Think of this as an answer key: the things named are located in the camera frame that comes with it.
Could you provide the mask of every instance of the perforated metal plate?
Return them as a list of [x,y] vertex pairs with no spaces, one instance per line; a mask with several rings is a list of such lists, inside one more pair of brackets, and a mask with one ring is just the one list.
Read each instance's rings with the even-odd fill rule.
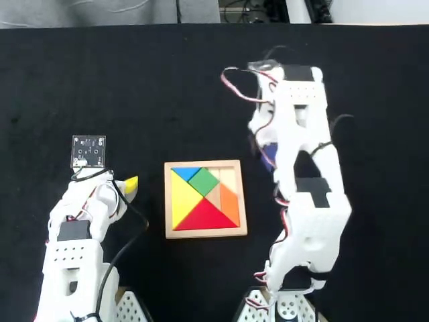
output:
[[125,292],[118,302],[116,322],[149,322],[133,292]]
[[[249,297],[262,305],[267,305],[260,290],[252,290]],[[315,322],[314,310],[304,295],[296,295],[292,292],[285,292],[279,296],[275,305],[269,308],[273,321],[293,321],[293,322]],[[245,304],[237,322],[273,322],[269,320],[269,313],[264,310],[257,310]]]
[[[263,297],[261,291],[252,290],[249,298],[257,301],[261,305],[268,305],[266,299]],[[244,304],[243,310],[237,319],[237,322],[269,322],[268,314],[265,310],[257,310],[247,304]]]

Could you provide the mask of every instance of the blue triangle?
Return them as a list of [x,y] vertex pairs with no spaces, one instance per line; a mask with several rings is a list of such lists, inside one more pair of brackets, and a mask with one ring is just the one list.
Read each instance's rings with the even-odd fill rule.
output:
[[173,168],[173,171],[177,173],[183,180],[188,181],[200,169],[201,168]]

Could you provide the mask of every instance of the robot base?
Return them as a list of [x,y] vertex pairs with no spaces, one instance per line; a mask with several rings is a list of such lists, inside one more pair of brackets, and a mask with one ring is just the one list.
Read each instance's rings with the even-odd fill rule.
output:
[[[234,322],[315,322],[314,309],[302,294],[297,292],[279,292],[278,300],[267,310],[255,309],[248,305],[244,299],[237,310]],[[265,288],[252,288],[245,297],[267,305]],[[326,319],[319,316],[319,322]]]
[[126,291],[116,306],[116,322],[151,322],[133,292]]

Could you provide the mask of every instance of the gray fabric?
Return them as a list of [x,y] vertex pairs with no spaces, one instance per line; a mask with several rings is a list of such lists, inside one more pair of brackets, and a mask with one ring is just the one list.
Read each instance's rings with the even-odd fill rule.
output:
[[176,22],[175,0],[0,0],[0,28]]
[[220,23],[218,0],[180,0],[183,23]]

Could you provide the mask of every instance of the white wall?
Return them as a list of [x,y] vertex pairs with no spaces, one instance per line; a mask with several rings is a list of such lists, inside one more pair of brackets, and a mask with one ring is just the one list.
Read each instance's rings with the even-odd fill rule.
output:
[[332,0],[335,23],[429,23],[429,0]]

